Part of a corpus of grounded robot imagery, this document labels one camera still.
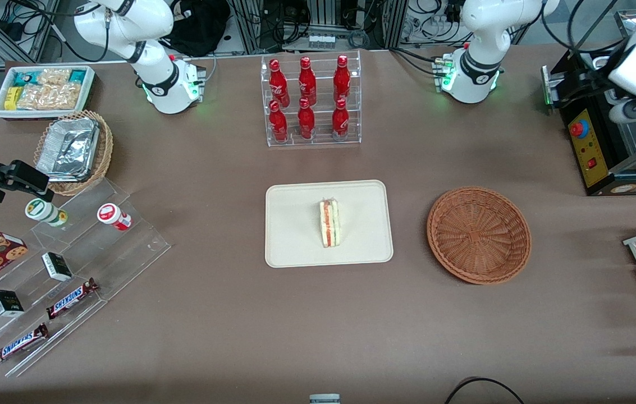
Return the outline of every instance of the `table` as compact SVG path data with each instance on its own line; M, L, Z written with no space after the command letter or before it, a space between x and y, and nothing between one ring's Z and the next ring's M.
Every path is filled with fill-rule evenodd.
M539 68L563 51L513 47L477 105L362 52L363 143L317 150L266 146L259 57L220 59L205 102L176 116L145 101L130 66L95 65L91 107L115 136L108 177L175 246L23 376L0 370L0 400L427 403L481 375L526 402L636 402L636 266L620 242L636 235L636 197L584 196L541 101ZM45 125L0 120L0 161L31 161ZM266 189L363 179L387 186L389 263L267 266ZM431 254L428 210L459 186L522 209L533 253L512 281L472 286ZM0 230L32 227L29 199L7 195ZM471 384L454 402L504 397Z

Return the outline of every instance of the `white bread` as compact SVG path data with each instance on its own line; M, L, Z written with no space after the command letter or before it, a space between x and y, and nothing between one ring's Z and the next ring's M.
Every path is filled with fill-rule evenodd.
M338 219L338 201L325 199L320 202L320 228L323 247L340 245L340 220Z

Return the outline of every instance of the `red emergency stop button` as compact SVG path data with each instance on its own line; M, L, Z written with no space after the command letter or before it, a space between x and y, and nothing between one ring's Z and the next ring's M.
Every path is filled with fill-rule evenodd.
M585 120L579 120L570 125L570 135L575 136L577 139L584 139L589 131L589 123Z

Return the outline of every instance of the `brown woven basket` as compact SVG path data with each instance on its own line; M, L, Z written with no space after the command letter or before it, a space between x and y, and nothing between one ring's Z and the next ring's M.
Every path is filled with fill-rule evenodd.
M520 209L482 187L461 187L436 200L428 215L428 241L448 271L477 284L517 276L532 249L530 228Z
M111 153L113 152L113 134L111 133L111 128L106 125L106 121L103 120L100 115L92 111L81 111L74 112L66 115L65 117L58 118L58 120L54 122L58 122L60 120L77 120L78 118L92 118L93 120L97 120L100 123L100 134L99 134L99 143L95 146L95 157L94 163L92 166L93 173L91 177L84 182L49 182L48 188L51 191L56 192L56 194L61 194L65 196L73 196L78 192L81 192L82 189L92 184L102 177L105 176L108 171L108 166L111 163ZM43 136L41 136L41 140L38 141L38 147L36 148L35 153L33 153L33 165L38 164L38 158L41 156L41 151L43 150L43 143L46 140L46 134L48 133L48 128L43 131Z

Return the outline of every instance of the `coca-cola bottle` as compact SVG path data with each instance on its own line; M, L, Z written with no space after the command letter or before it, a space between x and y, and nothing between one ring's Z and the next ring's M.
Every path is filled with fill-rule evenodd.
M290 96L287 94L287 80L285 75L280 71L280 63L277 59L269 62L271 67L271 93L273 99L280 103L280 107L287 108L290 105Z
M287 120L285 120L285 115L280 110L280 105L276 100L271 100L268 106L271 108L271 115L268 116L268 120L271 121L273 137L278 143L286 143Z
M318 88L315 84L315 72L310 68L310 57L300 57L300 96L308 99L310 105L318 102Z
M333 98L348 99L350 95L350 71L348 71L348 57L344 54L338 56L338 69L333 76Z
M344 141L348 136L348 112L345 110L345 99L338 99L335 102L333 111L333 139Z
M300 122L300 136L305 140L311 140L315 135L315 113L310 108L310 101L307 97L300 99L298 122Z

